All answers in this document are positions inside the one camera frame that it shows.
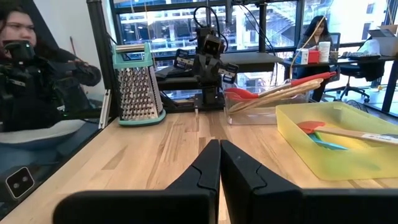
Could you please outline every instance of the box grater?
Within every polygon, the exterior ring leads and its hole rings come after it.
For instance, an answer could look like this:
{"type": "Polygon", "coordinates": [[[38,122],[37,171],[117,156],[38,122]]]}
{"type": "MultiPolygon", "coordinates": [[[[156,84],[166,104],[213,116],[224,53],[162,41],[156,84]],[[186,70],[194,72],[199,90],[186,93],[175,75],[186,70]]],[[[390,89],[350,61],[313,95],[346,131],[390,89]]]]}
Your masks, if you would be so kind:
{"type": "Polygon", "coordinates": [[[157,86],[148,43],[113,47],[113,67],[117,75],[119,124],[147,126],[160,123],[166,115],[157,86]],[[140,60],[125,61],[126,53],[143,52],[140,60]]]}

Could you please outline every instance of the sticker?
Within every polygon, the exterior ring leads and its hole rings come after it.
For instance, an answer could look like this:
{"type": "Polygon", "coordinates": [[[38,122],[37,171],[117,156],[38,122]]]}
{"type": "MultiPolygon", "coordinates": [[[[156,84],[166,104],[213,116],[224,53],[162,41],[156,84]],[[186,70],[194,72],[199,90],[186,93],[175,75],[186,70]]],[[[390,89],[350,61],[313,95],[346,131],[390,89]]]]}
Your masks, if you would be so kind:
{"type": "Polygon", "coordinates": [[[366,138],[366,139],[382,140],[385,142],[391,142],[391,143],[398,144],[397,138],[385,136],[385,135],[381,135],[381,134],[364,134],[364,135],[362,135],[362,137],[366,138]]]}

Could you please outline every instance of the wooden tabletop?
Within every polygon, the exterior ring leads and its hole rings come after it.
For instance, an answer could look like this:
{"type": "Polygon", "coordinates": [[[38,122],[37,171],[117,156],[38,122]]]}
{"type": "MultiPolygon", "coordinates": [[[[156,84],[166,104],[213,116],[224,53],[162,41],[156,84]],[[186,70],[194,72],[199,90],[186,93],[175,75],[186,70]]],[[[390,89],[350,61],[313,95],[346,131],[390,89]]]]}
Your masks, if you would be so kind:
{"type": "MultiPolygon", "coordinates": [[[[259,162],[303,188],[398,187],[398,179],[328,182],[318,179],[274,125],[230,126],[224,113],[168,114],[157,126],[111,123],[0,224],[50,224],[61,199],[82,190],[164,189],[210,139],[229,139],[259,162]]],[[[220,223],[229,223],[223,191],[220,223]]]]}

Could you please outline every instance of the clear plastic container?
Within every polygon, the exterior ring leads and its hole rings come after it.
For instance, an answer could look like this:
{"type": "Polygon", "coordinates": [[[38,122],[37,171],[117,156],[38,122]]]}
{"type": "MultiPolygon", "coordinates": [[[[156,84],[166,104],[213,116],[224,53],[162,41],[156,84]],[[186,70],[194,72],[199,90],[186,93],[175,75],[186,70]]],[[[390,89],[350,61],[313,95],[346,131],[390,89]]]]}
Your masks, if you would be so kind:
{"type": "MultiPolygon", "coordinates": [[[[274,86],[262,86],[245,88],[252,93],[260,93],[266,91],[274,86]]],[[[277,105],[285,105],[292,103],[307,103],[309,100],[309,93],[298,94],[290,98],[284,98],[281,100],[272,101],[270,103],[263,103],[267,100],[267,96],[255,99],[247,100],[242,99],[235,93],[225,93],[225,115],[229,124],[276,124],[275,107],[277,105]],[[250,108],[241,109],[242,105],[250,104],[250,108]]]]}
{"type": "Polygon", "coordinates": [[[398,177],[397,146],[318,133],[322,141],[348,148],[331,150],[316,144],[296,124],[323,121],[326,126],[376,134],[398,134],[398,126],[342,102],[281,105],[276,115],[279,132],[320,179],[398,177]]]}

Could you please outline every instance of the orange spatula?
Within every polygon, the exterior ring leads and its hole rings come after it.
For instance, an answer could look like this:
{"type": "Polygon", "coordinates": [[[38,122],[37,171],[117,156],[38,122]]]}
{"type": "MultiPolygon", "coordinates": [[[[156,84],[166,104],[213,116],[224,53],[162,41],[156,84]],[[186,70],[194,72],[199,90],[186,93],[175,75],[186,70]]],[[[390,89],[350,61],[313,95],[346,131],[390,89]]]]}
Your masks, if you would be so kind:
{"type": "Polygon", "coordinates": [[[398,138],[394,138],[392,136],[386,136],[383,134],[365,133],[362,131],[352,131],[341,128],[325,127],[325,122],[321,121],[304,121],[297,124],[297,126],[301,128],[301,130],[303,130],[306,134],[313,134],[315,132],[335,134],[349,138],[374,141],[378,143],[392,144],[398,146],[398,138]]]}

